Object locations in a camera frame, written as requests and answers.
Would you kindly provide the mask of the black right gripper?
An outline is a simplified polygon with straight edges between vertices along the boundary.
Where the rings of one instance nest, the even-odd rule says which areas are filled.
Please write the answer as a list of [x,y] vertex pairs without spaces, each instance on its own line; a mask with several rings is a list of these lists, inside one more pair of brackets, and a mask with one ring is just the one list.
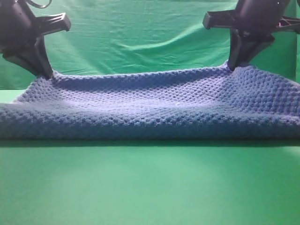
[[272,33],[300,33],[299,18],[284,15],[289,3],[288,0],[239,0],[233,10],[206,12],[202,24],[208,30],[226,28],[261,35],[241,36],[236,32],[230,33],[227,65],[234,71],[272,45]]

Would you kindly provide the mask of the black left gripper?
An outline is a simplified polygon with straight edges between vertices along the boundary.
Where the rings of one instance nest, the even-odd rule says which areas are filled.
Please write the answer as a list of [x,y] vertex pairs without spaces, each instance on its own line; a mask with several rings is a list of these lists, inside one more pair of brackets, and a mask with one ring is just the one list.
[[43,36],[69,31],[71,21],[66,13],[36,17],[29,5],[45,7],[31,0],[0,2],[0,52],[6,61],[34,76],[51,79],[53,69]]

